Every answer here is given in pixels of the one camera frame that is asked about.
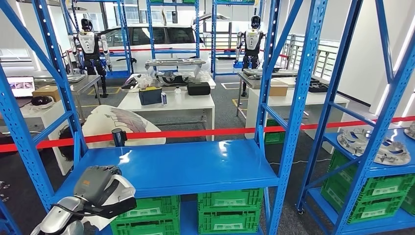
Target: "white bottle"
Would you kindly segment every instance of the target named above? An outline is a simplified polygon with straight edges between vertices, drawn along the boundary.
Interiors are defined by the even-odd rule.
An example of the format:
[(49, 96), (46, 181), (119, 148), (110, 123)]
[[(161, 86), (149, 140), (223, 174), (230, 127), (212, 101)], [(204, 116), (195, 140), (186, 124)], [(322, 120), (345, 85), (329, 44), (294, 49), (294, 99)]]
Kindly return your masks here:
[(182, 90), (180, 90), (179, 86), (176, 86), (176, 89), (174, 89), (174, 99), (178, 104), (182, 102)]

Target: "white car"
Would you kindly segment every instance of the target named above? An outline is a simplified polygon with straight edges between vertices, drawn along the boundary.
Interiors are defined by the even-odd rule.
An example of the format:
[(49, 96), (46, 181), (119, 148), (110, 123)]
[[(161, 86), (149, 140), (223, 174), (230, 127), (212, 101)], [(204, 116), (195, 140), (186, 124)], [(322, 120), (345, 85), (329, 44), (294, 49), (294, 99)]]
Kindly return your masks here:
[[(136, 59), (133, 63), (134, 73), (146, 72), (144, 64), (151, 59), (150, 50), (150, 32), (148, 31), (148, 24), (133, 24), (128, 26), (130, 36), (131, 58)], [(100, 32), (99, 35), (106, 35), (108, 48), (110, 53), (123, 53), (124, 46), (122, 41), (122, 32), (120, 26), (107, 29)], [(153, 27), (154, 47), (155, 49), (183, 49), (195, 50), (196, 37), (195, 31), (191, 26), (183, 25), (160, 25)], [(202, 66), (203, 70), (210, 70), (210, 58), (203, 40), (200, 39), (200, 58), (206, 61)], [(195, 53), (173, 53), (173, 54), (156, 54), (156, 59), (170, 59), (170, 58), (191, 58), (195, 57)], [(111, 57), (113, 71), (127, 70), (125, 57)], [(176, 68), (163, 67), (161, 70), (174, 70)], [(191, 66), (179, 67), (179, 70), (193, 70)]]

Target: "blue metal shelving rack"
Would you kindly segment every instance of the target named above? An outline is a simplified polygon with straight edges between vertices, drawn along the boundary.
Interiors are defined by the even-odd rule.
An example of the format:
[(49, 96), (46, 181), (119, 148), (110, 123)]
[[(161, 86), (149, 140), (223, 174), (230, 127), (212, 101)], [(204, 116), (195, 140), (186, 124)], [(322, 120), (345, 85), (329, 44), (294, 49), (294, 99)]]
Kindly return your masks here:
[[(272, 70), (298, 14), (302, 0), (295, 0), (287, 24), (284, 26), (276, 46), (273, 43), (274, 37), (268, 37), (266, 40), (266, 45), (269, 46), (266, 47), (267, 60), (264, 61), (263, 67), (255, 139), (106, 149), (87, 149), (76, 116), (62, 58), (50, 23), (46, 0), (32, 0), (32, 2), (35, 11), (38, 13), (37, 17), (44, 33), (50, 60), (30, 36), (7, 1), (0, 1), (0, 9), (55, 78), (61, 92), (65, 113), (50, 127), (32, 139), (1, 66), (0, 112), (15, 140), (23, 163), (46, 211), (49, 210), (51, 203), (57, 202), (62, 197), (72, 195), (76, 181), (87, 167), (91, 165), (117, 165), (123, 172), (123, 176), (136, 188), (136, 198), (244, 188), (266, 188), (265, 220), (267, 234), (275, 235), (277, 233), (327, 0), (311, 0), (307, 33), (304, 39), (306, 43), (304, 43), (304, 53), (300, 61), (299, 75), (288, 123), (267, 105), (267, 100)], [(279, 2), (280, 0), (272, 0), (271, 2), (271, 20), (268, 35), (277, 34)], [(277, 174), (274, 173), (265, 158), (263, 129), (267, 112), (287, 131), (281, 165)], [(67, 119), (75, 138), (75, 166), (61, 187), (54, 192), (36, 150), (36, 144)], [(267, 187), (276, 187), (272, 207)], [(181, 208), (182, 234), (196, 235), (196, 203), (183, 202)], [(112, 234), (109, 226), (100, 233)], [(263, 232), (260, 229), (256, 234), (261, 235)]]
[[(259, 16), (262, 17), (262, 2), (264, 0), (259, 1)], [(253, 6), (254, 1), (247, 1), (247, 0), (212, 0), (212, 31), (211, 31), (211, 40), (212, 40), (212, 47), (210, 51), (210, 72), (212, 73), (213, 80), (216, 79), (217, 75), (220, 76), (227, 76), (227, 75), (236, 75), (235, 72), (224, 72), (224, 73), (217, 73), (216, 72), (216, 21), (217, 21), (217, 13), (218, 13), (218, 5), (242, 5), (242, 6)], [(223, 52), (222, 55), (233, 55), (234, 52)]]
[[(107, 78), (128, 78), (131, 75), (131, 73), (134, 73), (134, 68), (131, 63), (130, 36), (129, 36), (128, 26), (127, 26), (127, 17), (125, 15), (124, 0), (76, 0), (76, 2), (116, 2), (117, 3), (124, 52), (111, 52), (110, 51), (110, 57), (125, 57), (125, 63), (127, 64), (127, 70), (107, 71)], [(68, 10), (66, 9), (65, 0), (61, 0), (60, 4), (63, 5), (63, 7), (61, 8), (63, 9), (62, 13), (65, 15), (65, 24), (66, 24), (66, 28), (68, 31), (68, 35), (72, 35), (72, 28), (70, 26), (71, 18), (70, 18)], [(73, 17), (75, 21), (76, 31), (79, 32), (75, 10), (73, 10)]]
[[(150, 47), (151, 57), (156, 58), (156, 54), (184, 54), (184, 53), (195, 53), (196, 58), (200, 58), (200, 26), (199, 26), (199, 0), (195, 0), (194, 3), (185, 2), (151, 2), (146, 0), (147, 4), (147, 19), (148, 19), (148, 31), (150, 32)], [(154, 48), (154, 36), (153, 36), (153, 21), (151, 18), (151, 6), (192, 6), (196, 11), (196, 49), (195, 50), (184, 50), (184, 49), (155, 49)]]
[[(411, 74), (415, 66), (415, 35), (412, 34), (407, 50), (403, 56), (402, 62), (399, 64), (397, 71), (392, 70), (391, 53), (389, 49), (389, 35), (386, 24), (385, 10), (382, 0), (376, 0), (377, 17), (379, 21), (380, 35), (382, 39), (382, 50), (384, 54), (386, 74), (388, 83), (390, 85), (389, 93), (386, 98), (384, 107), (379, 115), (377, 122), (373, 122), (364, 118), (363, 116), (340, 107), (333, 102), (337, 92), (337, 88), (340, 82), (341, 73), (346, 61), (350, 42), (352, 40), (353, 32), (356, 26), (356, 22), (359, 16), (359, 12), (362, 6), (363, 0), (352, 0), (349, 13), (347, 15), (346, 25), (344, 28), (342, 40), (340, 42), (339, 52), (337, 54), (336, 63), (334, 65), (333, 74), (328, 87), (327, 96), (325, 99), (322, 115), (320, 117), (319, 126), (316, 132), (312, 151), (310, 153), (309, 161), (307, 164), (304, 180), (300, 189), (300, 195), (296, 204), (297, 210), (302, 213), (303, 207), (309, 212), (316, 220), (318, 225), (326, 234), (340, 235), (340, 234), (372, 234), (386, 231), (399, 230), (404, 228), (415, 227), (415, 218), (402, 209), (400, 209), (394, 217), (377, 219), (367, 222), (347, 224), (347, 219), (356, 203), (356, 199), (365, 185), (366, 181), (370, 177), (377, 176), (391, 176), (399, 174), (415, 173), (415, 160), (412, 159), (410, 163), (403, 166), (385, 166), (374, 163), (374, 157), (379, 149), (380, 144), (383, 142), (384, 136), (394, 140), (401, 141), (406, 144), (412, 156), (415, 154), (415, 142), (403, 134), (402, 129), (388, 130), (391, 119), (396, 111), (396, 108), (401, 99), (402, 93), (411, 77)], [(332, 108), (339, 109), (357, 119), (363, 120), (368, 125), (373, 127), (373, 131), (368, 143), (368, 146), (361, 157), (356, 157), (346, 150), (344, 150), (337, 142), (337, 133), (325, 133), (325, 128), (328, 122), (330, 110)], [(317, 154), (324, 141), (327, 141), (333, 145), (338, 151), (347, 156), (351, 161), (340, 168), (324, 175), (323, 177), (311, 182), (311, 176), (314, 166), (316, 164)], [(345, 203), (340, 213), (329, 205), (329, 203), (321, 196), (320, 188), (313, 188), (317, 183), (322, 182), (324, 179), (334, 175), (335, 173), (345, 169), (351, 164), (358, 164), (358, 170), (354, 176), (353, 182), (349, 189), (349, 193), (346, 196)], [(311, 199), (319, 208), (323, 211), (325, 216), (329, 219), (333, 225), (333, 229), (329, 231), (322, 221), (317, 217), (316, 213), (307, 204), (306, 197), (310, 196)]]
[(13, 221), (9, 211), (2, 201), (0, 201), (0, 234), (5, 232), (8, 235), (21, 235), (19, 228)]

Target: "computer monitor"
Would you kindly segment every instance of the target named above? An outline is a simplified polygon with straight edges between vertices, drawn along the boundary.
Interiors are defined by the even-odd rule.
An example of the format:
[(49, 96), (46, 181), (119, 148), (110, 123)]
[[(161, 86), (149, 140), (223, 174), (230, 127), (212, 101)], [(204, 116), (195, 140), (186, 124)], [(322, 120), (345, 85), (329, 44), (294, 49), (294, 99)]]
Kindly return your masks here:
[(14, 97), (32, 97), (35, 91), (35, 81), (33, 77), (7, 77), (9, 86)]

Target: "green plastic crate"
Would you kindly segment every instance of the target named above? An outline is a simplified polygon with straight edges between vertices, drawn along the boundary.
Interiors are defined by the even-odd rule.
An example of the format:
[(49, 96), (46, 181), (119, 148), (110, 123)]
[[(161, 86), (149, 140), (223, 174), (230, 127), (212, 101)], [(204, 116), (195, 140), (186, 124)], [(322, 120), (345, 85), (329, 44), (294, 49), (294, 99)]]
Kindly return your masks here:
[[(349, 162), (349, 159), (341, 153), (335, 151), (328, 172)], [(353, 181), (357, 166), (352, 165), (339, 173), (331, 176), (324, 182), (324, 187), (337, 188), (337, 192), (347, 192)], [(415, 174), (405, 174), (397, 176), (383, 176), (369, 178), (362, 187), (359, 194), (359, 201), (368, 202), (383, 198), (405, 196), (415, 182)]]
[(154, 221), (134, 222), (134, 219), (118, 218), (111, 222), (113, 235), (179, 235), (179, 217)]
[(208, 192), (197, 195), (198, 211), (252, 211), (261, 210), (264, 198), (263, 188)]
[[(340, 212), (344, 204), (345, 195), (335, 193), (335, 189), (332, 188), (322, 188), (321, 194), (335, 211)], [(368, 202), (356, 201), (347, 223), (351, 224), (392, 217), (401, 206), (403, 199), (404, 197), (400, 196)]]
[(402, 202), (401, 208), (415, 216), (415, 186), (412, 186), (409, 190), (405, 200)]
[[(267, 126), (279, 126), (278, 122), (274, 119), (267, 120)], [(265, 144), (277, 144), (284, 143), (285, 132), (268, 132), (265, 133)]]
[(199, 212), (199, 234), (256, 233), (261, 211)]
[(179, 215), (179, 196), (153, 197), (137, 199), (137, 207), (123, 213), (117, 219), (139, 217), (140, 221), (152, 221), (162, 218), (175, 218)]

